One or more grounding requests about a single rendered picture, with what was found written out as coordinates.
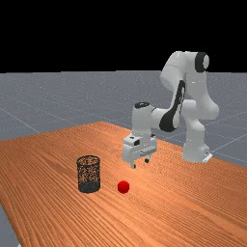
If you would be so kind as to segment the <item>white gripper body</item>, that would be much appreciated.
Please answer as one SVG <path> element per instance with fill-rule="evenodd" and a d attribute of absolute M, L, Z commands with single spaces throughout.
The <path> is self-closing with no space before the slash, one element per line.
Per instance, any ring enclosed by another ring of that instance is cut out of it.
<path fill-rule="evenodd" d="M 137 135 L 130 133 L 123 139 L 122 158 L 125 162 L 133 162 L 141 157 L 152 155 L 157 150 L 156 137 L 149 133 L 145 135 Z"/>

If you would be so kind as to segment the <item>red ball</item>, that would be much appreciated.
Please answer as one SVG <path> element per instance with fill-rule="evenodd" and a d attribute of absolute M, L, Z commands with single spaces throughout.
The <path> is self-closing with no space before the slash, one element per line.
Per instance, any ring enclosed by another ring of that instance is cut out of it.
<path fill-rule="evenodd" d="M 122 180 L 118 183 L 118 191 L 120 193 L 127 193 L 129 188 L 130 188 L 130 185 L 126 180 Z"/>

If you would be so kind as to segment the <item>dark mesh basket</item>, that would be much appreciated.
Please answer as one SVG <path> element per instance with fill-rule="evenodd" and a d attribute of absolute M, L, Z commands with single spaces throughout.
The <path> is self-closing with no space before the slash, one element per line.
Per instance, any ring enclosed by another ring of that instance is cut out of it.
<path fill-rule="evenodd" d="M 78 189 L 82 193 L 95 193 L 100 189 L 100 158 L 81 156 L 76 160 Z"/>

